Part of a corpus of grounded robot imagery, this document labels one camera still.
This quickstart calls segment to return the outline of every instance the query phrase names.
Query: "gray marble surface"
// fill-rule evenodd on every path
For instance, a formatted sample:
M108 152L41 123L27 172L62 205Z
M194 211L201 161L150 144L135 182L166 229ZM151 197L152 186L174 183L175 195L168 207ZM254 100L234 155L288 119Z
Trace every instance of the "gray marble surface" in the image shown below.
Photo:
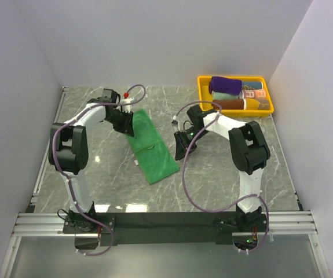
M109 86L120 94L127 87ZM153 120L172 156L175 154L171 117L184 104L197 100L197 87L148 87L148 97L133 106L144 108ZM101 96L102 87L70 87L65 93L59 122L72 118L91 98ZM140 96L134 90L131 96ZM187 119L186 110L181 119ZM297 196L283 157L271 116L241 118L256 120L261 125L272 153L262 177L262 196L270 210L299 210ZM88 135L89 163L85 169L89 191L97 211L197 211L185 197L181 172L149 185L123 134L103 122ZM41 179L36 213L55 213L68 208L68 195L61 177L46 163ZM239 195L239 172L230 155L229 141L208 133L197 142L186 171L186 184L192 198L208 209L218 209L235 201Z

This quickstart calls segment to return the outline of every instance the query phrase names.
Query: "gray wall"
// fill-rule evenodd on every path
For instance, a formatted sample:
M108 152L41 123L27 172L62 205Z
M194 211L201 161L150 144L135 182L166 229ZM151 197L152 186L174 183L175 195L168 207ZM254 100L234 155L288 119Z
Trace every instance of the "gray wall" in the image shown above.
M311 0L15 0L66 86L195 85L277 67Z
M31 198L61 89L10 0L0 0L0 266Z
M300 200L333 273L333 0L314 0L269 88Z

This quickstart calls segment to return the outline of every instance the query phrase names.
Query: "yellow tray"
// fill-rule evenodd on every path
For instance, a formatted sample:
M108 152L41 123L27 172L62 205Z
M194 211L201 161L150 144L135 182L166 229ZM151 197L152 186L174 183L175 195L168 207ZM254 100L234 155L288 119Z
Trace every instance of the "yellow tray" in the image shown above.
M197 85L199 88L200 100L213 101L213 96L208 92L208 84L212 76L199 76L197 77ZM269 100L269 110L222 110L222 114L229 117L265 117L275 111L270 94L263 77L261 76L223 76L227 78L240 79L243 82L262 82L263 88L266 90L267 99ZM207 111L213 108L210 103L200 103L202 111Z

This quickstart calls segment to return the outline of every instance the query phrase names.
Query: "rolled purple cloth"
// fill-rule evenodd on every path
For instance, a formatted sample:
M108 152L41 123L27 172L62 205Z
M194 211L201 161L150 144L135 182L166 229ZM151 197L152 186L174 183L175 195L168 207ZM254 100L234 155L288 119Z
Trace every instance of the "rolled purple cloth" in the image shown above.
M213 76L208 84L208 91L233 94L238 96L242 90L242 81L220 76Z

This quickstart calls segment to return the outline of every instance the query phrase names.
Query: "purple cable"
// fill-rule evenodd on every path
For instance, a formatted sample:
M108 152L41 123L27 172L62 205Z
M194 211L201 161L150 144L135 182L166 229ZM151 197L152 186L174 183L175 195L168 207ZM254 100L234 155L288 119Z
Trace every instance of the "purple cable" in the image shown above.
M78 252L83 254L83 255L86 255L86 256L98 256L98 255L102 255L104 253L106 253L113 245L114 245L114 232L108 227L106 226L105 224L87 216L84 211L81 209L80 205L78 204L78 201L76 199L76 196L75 196L75 192L74 192L74 189L72 187L72 182L71 182L71 178L69 177L69 175L67 175L65 172L63 172L59 162L58 162L58 158L57 158L57 150L55 148L55 146L57 145L57 137L58 135L60 134L60 132L65 129L66 127L74 124L75 122L77 122L79 119L81 119L86 113L88 113L91 109L93 108L96 108L96 107L100 107L100 106L125 106L125 105L133 105L133 104L136 104L136 103L139 103L145 96L146 96L146 88L141 85L141 84L136 84L132 87L130 87L128 89L128 93L133 90L135 87L141 87L143 89L143 95L141 96L140 99L136 100L136 101L133 101L132 103L125 103L125 104L120 104L120 103L99 103L99 104L96 104L96 105L93 105L91 106L90 108L86 108L84 109L75 119L73 119L72 121L64 124L63 126L61 126L59 129L57 129L57 131L54 133L54 136L53 136L53 140L52 140L52 144L53 144L53 148L52 148L52 151L53 151L53 160L54 160L54 164L56 165L57 167L57 170L59 173L61 173L67 180L68 180L68 187L69 187L69 192L71 194L71 197L72 197L72 200L74 201L74 205L76 207L76 209L78 210L78 212L81 214L82 217L86 218L87 220L103 227L104 229L106 229L107 231L110 232L111 234L111 243L109 244L109 246L99 252L99 253L86 253L84 251L81 251L79 250Z
M263 244L264 240L266 239L266 237L268 235L268 232L269 232L269 209L268 209L268 206L266 205L266 203L265 203L265 201L263 200L262 197L260 197L259 195L256 195L256 194L249 194L249 195L243 196L242 198L238 199L237 201L233 202L232 204L228 205L227 207L224 207L224 208L221 208L221 209L218 209L218 210L208 210L208 209L205 209L205 208L199 206L198 204L196 204L195 201L193 201L193 199L191 198L191 196L188 193L187 187L185 185L185 169L186 169L187 157L189 155L189 152L191 151L191 148L194 145L194 143L196 142L197 138L202 134L202 132L204 132L209 126L211 126L214 122L216 122L218 120L218 118L219 118L219 116L221 115L221 112L222 112L222 107L219 104L217 104L217 103L214 103L212 101L206 101L206 100L196 100L196 101L188 103L185 106L183 106L182 108L180 108L179 111L176 113L175 116L178 116L179 113L184 108L186 108L187 106L190 106L190 105L195 104L195 103L210 103L210 104L214 104L217 107L219 107L219 113L217 114L217 116L215 117L214 120L212 120L210 123L208 123L207 125L205 125L199 132L197 132L197 134L192 139L191 143L189 143L189 146L188 146L188 148L186 150L186 153L185 153L185 156L184 156L184 160L183 160L183 167L182 167L182 186L183 186L183 190L184 190L185 196L190 201L190 203L192 205L194 205L194 207L196 207L197 209L199 209L199 210L201 210L201 211L203 211L205 213L221 213L222 211L225 211L225 210L227 210L227 209L235 206L236 204L238 204L239 202L241 202L242 200L244 200L246 198L257 197L260 200L260 202L262 202L262 204L265 207L266 221L267 221L266 222L267 224L266 224L266 229L265 229L265 233L264 233L263 239L258 243L258 245L255 248L249 250L248 252L252 252L254 250L257 250L260 246L262 246L262 244Z

